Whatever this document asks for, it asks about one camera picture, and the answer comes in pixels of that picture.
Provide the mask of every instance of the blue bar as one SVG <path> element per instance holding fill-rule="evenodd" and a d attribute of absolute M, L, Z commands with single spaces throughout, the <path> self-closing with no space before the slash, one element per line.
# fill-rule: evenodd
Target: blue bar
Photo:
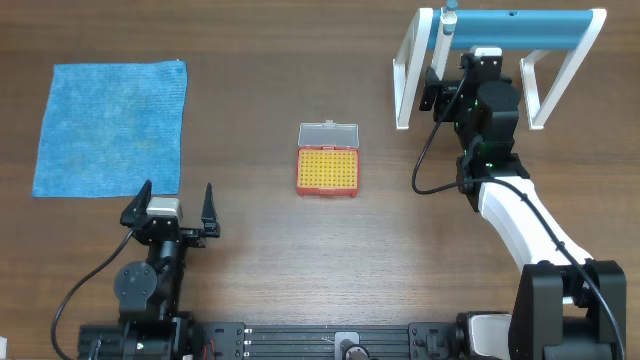
<path fill-rule="evenodd" d="M 503 50 L 573 50 L 587 30 L 591 10 L 457 10 L 452 50 L 474 45 Z M 440 10 L 433 12 L 428 49 L 433 50 Z"/>

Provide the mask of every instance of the folded blue cloth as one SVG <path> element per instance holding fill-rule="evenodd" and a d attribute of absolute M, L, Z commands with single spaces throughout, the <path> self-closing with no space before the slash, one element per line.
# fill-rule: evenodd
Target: folded blue cloth
<path fill-rule="evenodd" d="M 55 65 L 33 196 L 176 194 L 186 91 L 183 61 Z"/>

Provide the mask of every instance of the brown tabletop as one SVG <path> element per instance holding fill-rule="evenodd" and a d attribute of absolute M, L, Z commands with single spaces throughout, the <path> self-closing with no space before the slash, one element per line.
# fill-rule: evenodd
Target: brown tabletop
<path fill-rule="evenodd" d="M 34 199 L 31 187 L 53 65 L 187 62 L 179 197 L 199 225 L 213 184 L 222 237 L 190 251 L 182 310 L 203 321 L 408 324 L 513 307 L 519 272 L 492 226 L 455 190 L 418 196 L 410 176 L 433 126 L 414 111 L 396 131 L 391 60 L 419 1 L 5 0 L 0 2 L 0 336 L 9 356 L 53 358 L 60 301 L 120 243 L 130 198 Z M 501 8 L 588 9 L 597 1 L 488 1 Z M 517 151 L 558 223 L 628 281 L 629 358 L 640 356 L 640 8 L 607 2 L 604 29 L 544 131 L 524 105 Z M 503 71 L 520 86 L 518 60 Z M 449 72 L 459 77 L 451 55 Z M 562 62 L 537 65 L 543 92 Z M 351 198 L 298 197 L 301 122 L 360 126 L 362 183 Z M 421 187 L 455 178 L 445 124 Z M 146 248 L 129 244 L 73 297 L 58 327 L 114 323 L 113 279 Z"/>

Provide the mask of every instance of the table surface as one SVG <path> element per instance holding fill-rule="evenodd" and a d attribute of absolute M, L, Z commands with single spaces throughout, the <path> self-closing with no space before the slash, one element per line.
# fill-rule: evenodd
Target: table surface
<path fill-rule="evenodd" d="M 9 356 L 53 358 L 60 301 L 120 243 L 130 198 L 34 199 L 31 187 L 53 65 L 185 60 L 179 197 L 199 225 L 207 182 L 222 237 L 188 254 L 182 310 L 204 321 L 408 324 L 513 308 L 519 272 L 491 225 L 455 190 L 411 190 L 433 126 L 415 111 L 396 131 L 391 60 L 415 0 L 4 0 L 0 2 L 0 335 Z M 598 1 L 483 2 L 487 9 L 588 9 Z M 608 2 L 604 29 L 544 131 L 521 106 L 517 151 L 547 209 L 628 281 L 629 358 L 640 356 L 640 3 Z M 520 86 L 509 53 L 504 72 Z M 457 54 L 451 55 L 450 65 Z M 536 65 L 546 92 L 563 54 Z M 459 77 L 455 66 L 451 76 Z M 298 197 L 301 122 L 360 126 L 360 193 Z M 421 187 L 455 178 L 443 125 Z M 137 242 L 73 297 L 58 327 L 75 354 L 81 324 L 113 323 L 113 279 L 142 260 Z"/>

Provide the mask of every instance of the open lid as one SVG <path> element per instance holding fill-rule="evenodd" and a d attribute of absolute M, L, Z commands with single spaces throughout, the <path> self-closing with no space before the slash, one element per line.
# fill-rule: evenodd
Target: open lid
<path fill-rule="evenodd" d="M 358 148 L 358 125 L 334 124 L 333 120 L 324 123 L 302 123 L 298 135 L 298 147 L 335 146 L 340 148 Z"/>

